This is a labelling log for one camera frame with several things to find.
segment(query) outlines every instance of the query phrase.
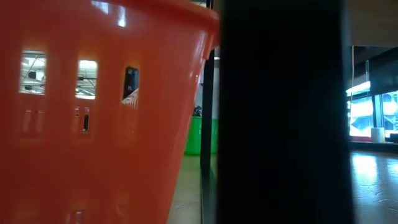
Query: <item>green bin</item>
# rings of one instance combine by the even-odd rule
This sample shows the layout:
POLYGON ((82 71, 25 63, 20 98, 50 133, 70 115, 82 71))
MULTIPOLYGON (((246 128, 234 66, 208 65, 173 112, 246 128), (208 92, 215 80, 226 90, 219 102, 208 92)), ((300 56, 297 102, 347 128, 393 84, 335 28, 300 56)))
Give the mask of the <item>green bin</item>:
MULTIPOLYGON (((201 141, 201 117, 193 116, 191 118, 191 126, 189 129, 187 145, 185 147, 186 155, 199 155, 201 141)), ((211 153, 217 153, 218 143, 218 120, 213 119, 211 122, 211 153)))

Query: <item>green container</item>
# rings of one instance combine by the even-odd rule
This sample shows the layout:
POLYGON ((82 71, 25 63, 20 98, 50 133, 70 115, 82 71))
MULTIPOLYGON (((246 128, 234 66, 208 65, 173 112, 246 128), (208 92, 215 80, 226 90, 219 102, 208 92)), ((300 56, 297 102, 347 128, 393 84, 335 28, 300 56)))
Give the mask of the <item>green container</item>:
MULTIPOLYGON (((185 147, 186 155, 200 155, 201 142, 201 117, 193 116, 189 129, 187 146, 185 147)), ((218 120, 213 119, 211 122, 211 153, 217 153, 218 143, 218 120)))

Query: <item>orange shopping basket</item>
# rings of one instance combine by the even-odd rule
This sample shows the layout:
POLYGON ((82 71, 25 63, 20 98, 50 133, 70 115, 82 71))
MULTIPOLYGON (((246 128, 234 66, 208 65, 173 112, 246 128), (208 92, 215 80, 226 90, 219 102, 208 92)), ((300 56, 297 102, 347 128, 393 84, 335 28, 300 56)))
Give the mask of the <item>orange shopping basket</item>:
POLYGON ((5 0, 0 28, 0 223, 165 223, 218 16, 184 0, 5 0), (47 56, 44 95, 19 93, 25 49, 47 56), (83 58, 95 100, 75 98, 83 58), (139 94, 122 104, 126 67, 139 94))

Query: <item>white object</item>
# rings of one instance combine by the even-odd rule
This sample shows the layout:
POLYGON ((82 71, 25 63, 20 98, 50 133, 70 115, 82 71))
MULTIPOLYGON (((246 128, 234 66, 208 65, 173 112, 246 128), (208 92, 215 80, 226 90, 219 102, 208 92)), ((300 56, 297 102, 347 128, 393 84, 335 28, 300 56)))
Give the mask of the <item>white object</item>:
POLYGON ((372 128, 371 130, 372 142, 383 143, 386 141, 384 135, 384 128, 372 128))

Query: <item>shopping basket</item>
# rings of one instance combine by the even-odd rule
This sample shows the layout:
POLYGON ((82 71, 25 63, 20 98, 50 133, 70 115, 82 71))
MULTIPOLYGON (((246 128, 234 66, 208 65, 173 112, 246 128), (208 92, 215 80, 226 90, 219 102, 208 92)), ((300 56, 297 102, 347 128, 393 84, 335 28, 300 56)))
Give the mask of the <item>shopping basket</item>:
POLYGON ((165 223, 217 15, 184 0, 5 0, 0 28, 0 223, 165 223), (24 49, 47 56, 44 95, 19 93, 24 49), (98 63, 95 100, 75 98, 80 59, 98 63), (122 104, 126 67, 139 95, 122 104))

